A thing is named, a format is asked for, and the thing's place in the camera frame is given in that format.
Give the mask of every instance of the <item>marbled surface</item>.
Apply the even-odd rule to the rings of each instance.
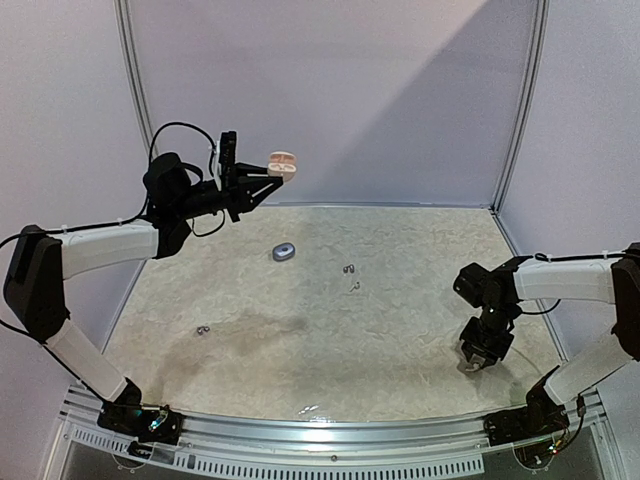
[[[296,256],[276,263],[283,242]],[[474,309],[452,289],[468,263],[510,257],[485,210],[265,207],[148,262],[106,355],[145,402],[203,413],[377,421],[516,405],[559,362],[544,321],[520,317],[504,363],[464,373]]]

